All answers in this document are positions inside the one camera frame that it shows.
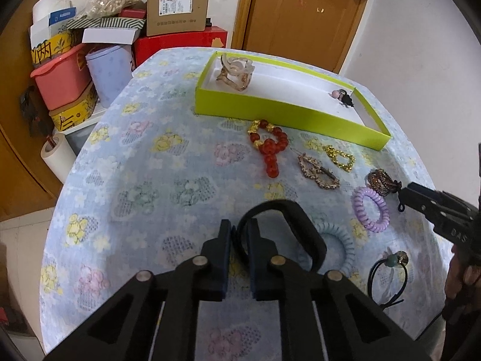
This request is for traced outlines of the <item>person's right hand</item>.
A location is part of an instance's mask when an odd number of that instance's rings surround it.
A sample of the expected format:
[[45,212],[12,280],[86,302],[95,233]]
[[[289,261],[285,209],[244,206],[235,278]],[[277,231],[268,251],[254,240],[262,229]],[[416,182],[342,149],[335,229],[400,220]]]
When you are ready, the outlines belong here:
[[465,312],[480,309],[480,267],[466,266],[461,262],[461,253],[456,245],[452,246],[452,259],[449,264],[444,292],[446,300],[454,300],[464,285],[473,286],[474,292],[466,303]]

